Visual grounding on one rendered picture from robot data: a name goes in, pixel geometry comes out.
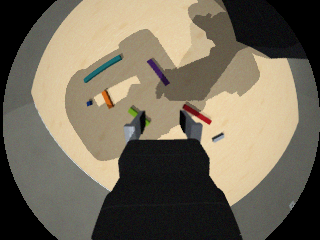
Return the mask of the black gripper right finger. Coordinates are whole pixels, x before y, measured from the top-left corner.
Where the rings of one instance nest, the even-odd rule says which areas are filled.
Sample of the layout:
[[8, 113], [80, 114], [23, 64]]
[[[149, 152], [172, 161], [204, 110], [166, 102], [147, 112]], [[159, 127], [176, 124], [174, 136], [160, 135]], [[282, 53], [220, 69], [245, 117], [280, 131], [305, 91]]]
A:
[[188, 139], [197, 139], [201, 143], [203, 125], [200, 122], [195, 122], [185, 110], [180, 110], [179, 124]]

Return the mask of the orange rod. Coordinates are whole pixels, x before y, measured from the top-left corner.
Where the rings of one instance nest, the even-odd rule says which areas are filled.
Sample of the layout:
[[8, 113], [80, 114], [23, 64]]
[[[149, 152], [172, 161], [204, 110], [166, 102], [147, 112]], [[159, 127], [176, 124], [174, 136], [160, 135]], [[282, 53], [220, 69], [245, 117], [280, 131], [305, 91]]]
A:
[[110, 98], [110, 96], [109, 96], [109, 94], [108, 94], [108, 91], [107, 91], [107, 90], [104, 90], [104, 91], [101, 92], [101, 93], [102, 93], [102, 95], [103, 95], [103, 98], [104, 98], [104, 100], [105, 100], [108, 108], [111, 109], [112, 107], [114, 107], [114, 104], [113, 104], [113, 102], [112, 102], [112, 100], [111, 100], [111, 98]]

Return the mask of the lime green rod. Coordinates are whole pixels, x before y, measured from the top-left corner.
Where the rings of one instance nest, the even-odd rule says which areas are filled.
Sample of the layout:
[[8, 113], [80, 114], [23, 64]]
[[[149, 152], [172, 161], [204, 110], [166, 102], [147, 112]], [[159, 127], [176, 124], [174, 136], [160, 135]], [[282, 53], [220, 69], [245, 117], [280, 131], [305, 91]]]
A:
[[[132, 107], [128, 110], [128, 113], [130, 113], [133, 117], [135, 117], [139, 112], [137, 112], [135, 109]], [[150, 124], [150, 121], [146, 119], [146, 126]]]

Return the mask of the grey rod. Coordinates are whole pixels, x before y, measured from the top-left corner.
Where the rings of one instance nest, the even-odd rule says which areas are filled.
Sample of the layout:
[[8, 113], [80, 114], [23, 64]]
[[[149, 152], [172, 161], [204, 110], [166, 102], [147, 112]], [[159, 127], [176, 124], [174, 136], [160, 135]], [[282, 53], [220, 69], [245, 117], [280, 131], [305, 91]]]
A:
[[224, 136], [223, 133], [221, 133], [221, 134], [213, 137], [212, 140], [213, 140], [214, 143], [216, 143], [216, 142], [218, 142], [219, 140], [221, 140], [221, 139], [223, 139], [223, 138], [225, 138], [225, 136]]

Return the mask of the turquoise rod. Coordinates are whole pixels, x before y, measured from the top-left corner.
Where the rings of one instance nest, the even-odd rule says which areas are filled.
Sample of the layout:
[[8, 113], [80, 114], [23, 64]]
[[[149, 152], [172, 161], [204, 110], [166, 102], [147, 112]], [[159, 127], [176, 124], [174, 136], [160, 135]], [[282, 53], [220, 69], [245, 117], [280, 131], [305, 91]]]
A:
[[109, 60], [108, 62], [106, 62], [105, 64], [103, 64], [102, 66], [100, 66], [99, 68], [97, 68], [96, 70], [94, 70], [92, 73], [90, 73], [87, 77], [85, 77], [84, 83], [87, 83], [88, 81], [90, 81], [92, 78], [94, 78], [95, 76], [97, 76], [99, 73], [101, 73], [102, 71], [104, 71], [105, 69], [109, 68], [110, 66], [114, 65], [115, 63], [121, 61], [122, 58], [120, 55], [114, 57], [113, 59]]

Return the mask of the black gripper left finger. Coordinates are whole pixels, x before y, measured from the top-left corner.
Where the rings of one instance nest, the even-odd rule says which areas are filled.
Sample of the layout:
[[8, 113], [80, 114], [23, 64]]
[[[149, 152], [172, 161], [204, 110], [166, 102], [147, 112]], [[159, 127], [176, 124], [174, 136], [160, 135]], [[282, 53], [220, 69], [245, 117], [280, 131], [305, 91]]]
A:
[[139, 140], [146, 126], [145, 111], [140, 111], [130, 124], [124, 125], [126, 144], [130, 140]]

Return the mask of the purple rod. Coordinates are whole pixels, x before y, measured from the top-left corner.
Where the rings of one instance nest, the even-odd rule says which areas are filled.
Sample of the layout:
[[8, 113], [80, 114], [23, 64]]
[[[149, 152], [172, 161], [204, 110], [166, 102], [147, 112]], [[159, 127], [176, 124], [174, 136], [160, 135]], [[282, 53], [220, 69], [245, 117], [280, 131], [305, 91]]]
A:
[[148, 60], [147, 63], [151, 66], [165, 86], [170, 83], [152, 59]]

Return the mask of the dark red rod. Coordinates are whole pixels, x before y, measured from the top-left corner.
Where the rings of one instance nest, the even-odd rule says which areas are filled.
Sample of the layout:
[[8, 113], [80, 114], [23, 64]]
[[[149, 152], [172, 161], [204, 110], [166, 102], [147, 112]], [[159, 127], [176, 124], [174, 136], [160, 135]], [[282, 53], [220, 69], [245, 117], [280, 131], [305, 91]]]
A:
[[202, 121], [206, 122], [207, 124], [209, 124], [209, 125], [211, 124], [212, 121], [210, 119], [208, 119], [207, 117], [205, 117], [201, 113], [197, 112], [193, 108], [189, 107], [188, 105], [184, 104], [182, 108], [184, 110], [188, 111], [189, 113], [193, 114], [194, 116], [198, 117]]

